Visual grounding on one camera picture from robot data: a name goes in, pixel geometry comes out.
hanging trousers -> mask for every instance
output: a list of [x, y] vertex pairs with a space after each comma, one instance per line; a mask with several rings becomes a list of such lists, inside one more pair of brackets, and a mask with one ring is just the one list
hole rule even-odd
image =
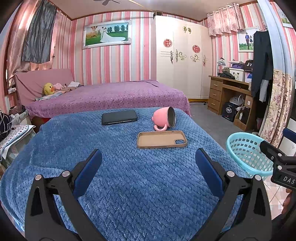
[[271, 80], [274, 72], [271, 43], [268, 31], [254, 34], [254, 57], [252, 73], [252, 96], [260, 90], [262, 80]]

metal screw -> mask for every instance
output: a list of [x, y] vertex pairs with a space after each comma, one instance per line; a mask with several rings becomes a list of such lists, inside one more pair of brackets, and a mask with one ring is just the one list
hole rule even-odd
[[63, 171], [62, 176], [63, 177], [68, 177], [70, 175], [69, 171]]
[[255, 175], [255, 179], [257, 180], [257, 181], [261, 181], [261, 176], [260, 175]]
[[235, 173], [233, 171], [228, 171], [227, 176], [234, 177]]
[[36, 181], [39, 181], [41, 178], [42, 178], [42, 176], [40, 174], [38, 174], [38, 175], [35, 176], [35, 180]]

wardrobe door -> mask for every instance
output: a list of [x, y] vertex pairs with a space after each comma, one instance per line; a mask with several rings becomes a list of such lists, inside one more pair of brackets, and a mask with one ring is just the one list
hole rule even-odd
[[209, 75], [213, 75], [213, 49], [212, 38], [209, 36], [209, 29], [200, 26], [201, 39], [202, 39], [202, 89], [201, 99], [208, 99], [210, 92], [211, 78]]
[[202, 88], [202, 39], [200, 25], [187, 23], [187, 98], [200, 99]]
[[175, 19], [174, 29], [174, 88], [187, 95], [187, 69], [190, 57], [187, 53], [187, 25], [186, 21]]
[[174, 19], [165, 16], [155, 16], [156, 29], [156, 80], [169, 87], [174, 87], [174, 53], [173, 22]]

gray curtain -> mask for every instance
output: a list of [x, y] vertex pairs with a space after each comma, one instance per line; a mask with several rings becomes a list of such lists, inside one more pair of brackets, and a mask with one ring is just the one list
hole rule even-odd
[[57, 8], [47, 0], [38, 6], [22, 49], [22, 61], [42, 64], [50, 61], [52, 31]]

mug handle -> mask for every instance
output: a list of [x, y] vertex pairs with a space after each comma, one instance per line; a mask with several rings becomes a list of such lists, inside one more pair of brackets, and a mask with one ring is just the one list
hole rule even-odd
[[158, 126], [157, 126], [157, 125], [154, 126], [154, 129], [155, 129], [156, 131], [166, 131], [167, 128], [168, 128], [168, 125], [167, 125], [167, 124], [165, 124], [164, 128], [162, 128], [162, 129], [158, 129]]

